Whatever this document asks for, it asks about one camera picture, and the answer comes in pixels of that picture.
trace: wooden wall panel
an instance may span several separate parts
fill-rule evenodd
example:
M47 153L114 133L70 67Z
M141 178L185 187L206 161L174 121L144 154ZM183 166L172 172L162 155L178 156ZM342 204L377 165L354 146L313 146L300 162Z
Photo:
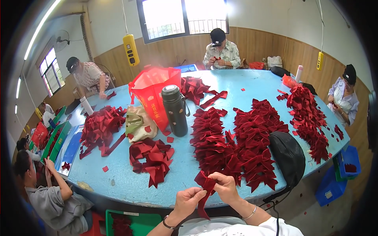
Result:
M260 62L263 57L267 58L268 56L281 56L283 67L293 74L296 74L298 65L303 65L302 81L312 84L325 103L328 103L329 88L344 72L345 65L326 53L324 53L322 70L317 70L319 49L282 35L248 28L230 27L230 33L226 37L238 46L240 58L246 58L248 62ZM192 35L147 45L144 44L142 38L139 38L135 40L135 43L141 61L138 66L129 66L123 45L117 46L94 59L95 62L109 68L116 77L117 86L128 84L148 64L175 67L184 60L184 65L201 63L206 52L206 46L211 43L211 40L209 35ZM67 86L52 98L45 100L54 109L70 104L73 101L72 89L72 86ZM348 183L348 187L353 190L353 199L356 201L365 188L370 173L372 153L368 150L366 132L368 94L370 91L359 79L357 79L355 91L360 104L354 124L347 127L346 130L351 138L350 144L358 149L362 166L362 173Z

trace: concrete floor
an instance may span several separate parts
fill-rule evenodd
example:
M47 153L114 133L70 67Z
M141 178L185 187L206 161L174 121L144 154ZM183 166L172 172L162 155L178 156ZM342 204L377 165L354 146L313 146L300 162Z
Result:
M328 162L319 172L315 172L300 183L291 191L289 196L277 205L276 210L279 217L285 220L286 224L299 228L306 236L329 236L344 228L350 217L352 207L352 192L346 190L344 195L328 206L320 207L315 192L327 169L332 166ZM286 194L275 200L281 200ZM262 199L254 200L252 203L261 205ZM235 212L228 207L207 210L210 217L214 216L235 216ZM273 209L268 212L277 217ZM47 229L48 236L69 236L65 233L57 234L52 229Z

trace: blue plastic crate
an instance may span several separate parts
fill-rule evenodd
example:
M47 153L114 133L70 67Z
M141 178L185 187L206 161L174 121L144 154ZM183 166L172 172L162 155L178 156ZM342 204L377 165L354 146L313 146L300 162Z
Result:
M348 180L337 182L335 175L335 168L331 166L325 176L322 179L320 186L318 187L315 197L319 205L325 206L333 200L339 198L344 194L347 187Z
M195 64L186 65L186 66L178 66L178 67L175 67L175 69L181 69L181 73L192 72L192 71L198 70Z
M340 177L347 178L349 176L357 176L361 173L361 165L359 163L357 148L348 146L347 150L341 150L337 155L337 161L339 163ZM356 166L356 172L346 172L345 164L353 164Z

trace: blue table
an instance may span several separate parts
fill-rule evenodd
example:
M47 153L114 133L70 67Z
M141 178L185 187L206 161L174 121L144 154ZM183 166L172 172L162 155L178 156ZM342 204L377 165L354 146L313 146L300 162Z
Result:
M227 90L227 99L218 99L213 105L218 109L225 109L228 114L221 118L225 130L233 130L235 125L233 123L235 112L232 110L234 107L243 111L249 111L251 109L252 99L257 100L267 99L270 104L277 110L280 115L280 119L289 125L290 134L294 130L293 126L289 123L293 117L289 114L290 108L286 107L286 100L278 101L277 96L280 94L277 89L290 93L290 89L282 84L281 78L274 75L270 71L264 70L215 70L215 71L197 71L183 73L182 76L193 76L202 78L204 84L211 85L211 90L222 91ZM130 104L130 96L128 86L124 85L114 89L117 91L117 96L110 100L99 100L97 96L88 98L91 105L97 105L95 111L98 111L106 105L115 107L127 108ZM205 94L201 104L206 100L213 97L213 95ZM342 148L346 148L349 144L350 138L347 135L345 129L333 115L326 104L318 97L315 97L319 107L326 115L326 121L330 131L322 129L328 138L329 147L328 152L335 156ZM199 108L194 105L192 101L187 101L191 114ZM84 116L80 115L82 108L78 106L73 112L73 117L70 120L72 126L80 125L84 122ZM194 122L194 117L191 115L187 118L188 126L191 126ZM336 141L338 135L334 132L335 124L337 124L341 131L344 133L344 139L340 142ZM124 127L120 132L113 135L113 143L124 132ZM192 138L190 135L192 129L189 128L189 132L184 137L175 137L172 147L175 149L173 155L173 162L170 165L170 171L164 179L163 183L155 187L148 188L149 174L142 173L136 174L132 171L132 166L129 162L129 147L130 144L127 139L122 141L120 145L108 156L101 157L101 153L98 148L95 148L92 153L82 160L79 159L79 152L74 157L70 173L68 175L68 181L77 185L78 182L87 183L96 194L110 198L112 200L121 201L130 204L137 204L143 206L169 208L173 207L175 203L176 192L183 189L198 186L194 182L194 178L199 172L198 162L193 155L194 147L190 146L189 140ZM294 136L303 148L306 156L306 168L304 177L310 175L326 161L322 160L320 165L317 165L310 157L308 150L309 145L307 142ZM160 131L154 140L161 139L164 143L167 143L167 138ZM104 173L102 168L108 166L109 170ZM245 180L242 179L242 186L238 187L240 196L244 199L256 199L271 195L279 192L286 187L286 182L274 163L274 173L277 176L278 184L276 190L273 191L269 186L260 183L259 187L251 193L251 188L246 186ZM218 194L211 196L206 202L206 207L218 207L225 205L219 198Z

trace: silver bangle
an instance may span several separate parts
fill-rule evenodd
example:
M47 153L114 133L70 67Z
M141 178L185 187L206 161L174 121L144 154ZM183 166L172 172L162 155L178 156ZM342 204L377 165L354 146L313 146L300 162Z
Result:
M256 212L256 209L257 209L257 205L255 205L255 209L253 210L252 214L250 216L248 216L247 218L242 218L243 220L247 220L249 219L251 216L253 216L253 214Z

